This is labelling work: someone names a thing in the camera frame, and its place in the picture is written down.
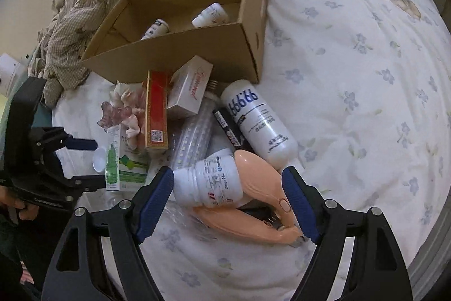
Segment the person's left hand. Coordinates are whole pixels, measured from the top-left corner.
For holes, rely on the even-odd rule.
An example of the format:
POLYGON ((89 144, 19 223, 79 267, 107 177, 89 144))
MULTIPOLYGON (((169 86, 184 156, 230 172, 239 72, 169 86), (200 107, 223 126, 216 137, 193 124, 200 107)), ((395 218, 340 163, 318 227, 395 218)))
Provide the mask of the person's left hand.
POLYGON ((10 189, 1 186, 0 187, 0 203, 3 206, 18 209, 18 217, 20 220, 34 220, 37 217, 39 207, 33 204, 27 204, 10 189))

